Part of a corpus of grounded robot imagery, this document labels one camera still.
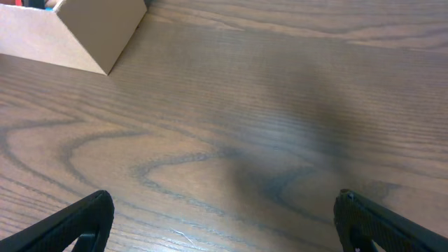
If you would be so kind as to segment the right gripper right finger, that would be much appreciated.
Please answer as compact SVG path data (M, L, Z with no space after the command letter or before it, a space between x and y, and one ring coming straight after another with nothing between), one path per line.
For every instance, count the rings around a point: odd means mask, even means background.
M349 189L336 197L334 223L344 252L445 252L447 238Z

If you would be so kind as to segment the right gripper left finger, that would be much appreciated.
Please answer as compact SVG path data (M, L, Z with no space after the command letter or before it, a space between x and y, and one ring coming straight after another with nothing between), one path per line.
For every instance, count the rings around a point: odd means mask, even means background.
M105 190L84 197L38 223L1 240L9 252L103 252L113 224L114 205Z

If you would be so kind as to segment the brown cardboard box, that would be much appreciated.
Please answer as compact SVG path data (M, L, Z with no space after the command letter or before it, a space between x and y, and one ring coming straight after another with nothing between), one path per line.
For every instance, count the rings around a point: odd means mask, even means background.
M1 53L108 75L148 8L144 0L1 4Z

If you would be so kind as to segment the red black stapler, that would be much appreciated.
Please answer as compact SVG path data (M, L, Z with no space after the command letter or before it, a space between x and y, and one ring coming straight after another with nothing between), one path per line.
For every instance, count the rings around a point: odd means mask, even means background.
M45 0L0 0L0 3L4 5L21 6L28 8L46 8Z

